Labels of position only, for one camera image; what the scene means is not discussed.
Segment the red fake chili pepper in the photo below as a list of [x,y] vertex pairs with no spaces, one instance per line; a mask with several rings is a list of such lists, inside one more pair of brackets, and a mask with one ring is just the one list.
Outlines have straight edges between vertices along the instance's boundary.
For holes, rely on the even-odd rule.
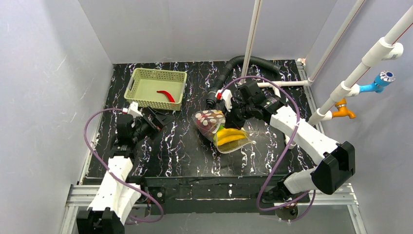
[[163,94],[163,95],[168,99],[169,102],[175,103],[174,97],[173,97],[173,96],[171,95],[171,93],[169,93],[168,91],[165,91],[165,90],[157,90],[156,92],[159,93],[159,94]]

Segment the clear zip top bag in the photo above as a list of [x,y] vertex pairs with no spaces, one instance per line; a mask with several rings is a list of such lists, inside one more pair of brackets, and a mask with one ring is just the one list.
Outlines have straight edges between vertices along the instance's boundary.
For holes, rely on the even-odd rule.
[[225,127],[225,116],[219,110],[202,110],[196,112],[192,120],[198,131],[222,154],[232,153],[248,144],[256,144],[250,133]]

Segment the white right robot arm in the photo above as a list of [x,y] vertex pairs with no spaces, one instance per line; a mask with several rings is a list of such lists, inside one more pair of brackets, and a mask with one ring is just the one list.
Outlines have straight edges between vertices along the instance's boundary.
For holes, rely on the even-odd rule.
[[312,169],[283,177],[270,190],[272,196],[287,200],[309,190],[331,195],[355,174],[355,148],[351,143],[338,143],[322,134],[280,97],[266,96],[254,80],[242,84],[238,91],[239,97],[233,97],[227,89],[216,95],[225,102],[226,128],[241,129],[250,118],[263,120],[302,147],[315,163]]

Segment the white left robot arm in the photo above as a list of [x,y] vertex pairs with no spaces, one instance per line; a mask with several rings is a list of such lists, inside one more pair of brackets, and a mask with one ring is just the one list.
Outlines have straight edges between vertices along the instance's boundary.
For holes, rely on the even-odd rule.
[[147,137],[155,139],[173,117],[151,107],[147,108],[147,115],[132,107],[123,108],[120,112],[108,161],[89,148],[106,172],[88,208],[77,214],[76,225],[80,234],[123,234],[128,220],[151,223],[151,219],[130,216],[134,204],[142,196],[158,207],[160,216],[156,221],[164,215],[159,201],[145,191],[145,179],[129,173],[136,157],[136,145]]

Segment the yellow fake banana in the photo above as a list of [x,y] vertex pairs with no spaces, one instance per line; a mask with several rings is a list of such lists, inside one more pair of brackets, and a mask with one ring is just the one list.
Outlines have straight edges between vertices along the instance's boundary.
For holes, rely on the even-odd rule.
[[238,129],[223,128],[216,133],[217,146],[221,146],[223,144],[227,144],[245,138],[245,133]]

